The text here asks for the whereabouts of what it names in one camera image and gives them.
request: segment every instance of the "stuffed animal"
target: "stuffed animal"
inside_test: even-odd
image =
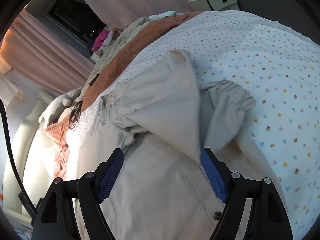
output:
[[[56,122],[62,112],[80,95],[82,88],[73,89],[70,92],[57,97],[39,117],[39,123],[44,118],[44,128]]]

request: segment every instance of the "clothing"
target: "clothing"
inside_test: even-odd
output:
[[[217,224],[212,214],[223,210],[200,168],[200,141],[221,150],[255,100],[222,81],[207,84],[202,102],[189,56],[170,50],[150,70],[117,84],[113,103],[100,104],[80,147],[77,177],[95,170],[115,148],[124,150],[124,166],[101,204],[116,239],[207,240]],[[208,102],[204,116],[199,109]]]

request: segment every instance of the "white bed frame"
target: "white bed frame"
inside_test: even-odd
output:
[[[51,148],[53,143],[44,133],[43,123],[39,125],[38,119],[52,101],[53,98],[41,90],[36,106],[21,123],[12,140],[15,165],[33,204],[44,197],[50,184],[49,175],[42,164],[40,149]],[[3,211],[16,229],[32,230],[31,218],[18,199],[20,191],[8,158],[4,169]]]

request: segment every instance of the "brown quilt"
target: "brown quilt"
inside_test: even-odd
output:
[[[181,25],[198,14],[200,12],[186,12],[180,16],[165,17],[158,21],[150,22],[117,53],[112,61],[101,71],[94,84],[87,88],[82,97],[81,111],[86,110],[121,75],[140,51],[172,28]],[[55,171],[52,179],[56,177],[66,179],[66,166],[69,157],[69,148],[66,141],[66,132],[68,130],[69,117],[45,129],[46,134],[53,140],[55,150]]]

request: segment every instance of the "pink stuffed toy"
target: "pink stuffed toy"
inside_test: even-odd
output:
[[[103,42],[108,37],[110,31],[102,31],[99,36],[94,41],[94,45],[92,46],[91,50],[92,52],[95,52],[96,50],[100,49],[100,47],[103,45]]]

